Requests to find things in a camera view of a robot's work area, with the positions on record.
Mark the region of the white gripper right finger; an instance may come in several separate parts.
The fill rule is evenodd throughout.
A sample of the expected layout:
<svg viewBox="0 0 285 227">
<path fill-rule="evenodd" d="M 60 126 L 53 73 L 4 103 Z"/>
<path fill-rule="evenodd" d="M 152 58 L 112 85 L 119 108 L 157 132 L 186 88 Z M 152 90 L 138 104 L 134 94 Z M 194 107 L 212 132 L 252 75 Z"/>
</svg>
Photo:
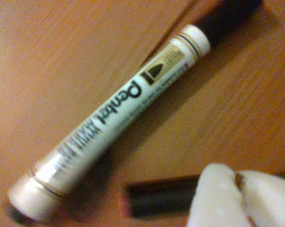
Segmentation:
<svg viewBox="0 0 285 227">
<path fill-rule="evenodd" d="M 285 179 L 250 170 L 239 175 L 247 216 L 258 227 L 285 227 Z"/>
</svg>

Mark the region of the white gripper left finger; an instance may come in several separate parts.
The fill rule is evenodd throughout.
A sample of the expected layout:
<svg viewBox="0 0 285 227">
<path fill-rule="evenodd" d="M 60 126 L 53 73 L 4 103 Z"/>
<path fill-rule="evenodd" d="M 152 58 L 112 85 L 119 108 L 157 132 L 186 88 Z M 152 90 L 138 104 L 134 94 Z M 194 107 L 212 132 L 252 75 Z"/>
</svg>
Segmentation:
<svg viewBox="0 0 285 227">
<path fill-rule="evenodd" d="M 235 172 L 224 164 L 209 164 L 201 173 L 190 208 L 189 227 L 250 227 L 242 208 Z"/>
</svg>

